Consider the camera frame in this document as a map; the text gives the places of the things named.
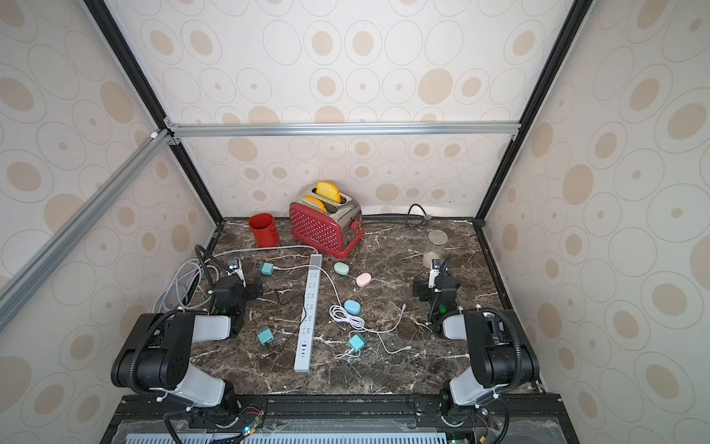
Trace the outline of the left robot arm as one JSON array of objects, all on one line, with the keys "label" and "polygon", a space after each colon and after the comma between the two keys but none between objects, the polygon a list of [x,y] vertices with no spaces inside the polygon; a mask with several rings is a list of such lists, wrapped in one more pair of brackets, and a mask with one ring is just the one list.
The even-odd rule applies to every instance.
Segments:
[{"label": "left robot arm", "polygon": [[112,364],[112,383],[156,401],[235,414],[240,402],[233,384],[192,364],[192,346],[238,336],[247,303],[263,293],[260,279],[249,283],[236,275],[227,276],[213,288],[211,314],[186,308],[142,314]]}]

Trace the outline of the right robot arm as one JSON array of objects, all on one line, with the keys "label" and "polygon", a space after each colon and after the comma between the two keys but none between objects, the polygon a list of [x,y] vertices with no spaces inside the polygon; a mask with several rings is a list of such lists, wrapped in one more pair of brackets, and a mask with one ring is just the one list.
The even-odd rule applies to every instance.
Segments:
[{"label": "right robot arm", "polygon": [[514,311],[457,304],[460,283],[441,269],[412,283],[413,296],[430,305],[427,327],[448,340],[465,342],[469,366],[442,390],[443,405],[484,407],[536,382],[540,366]]}]

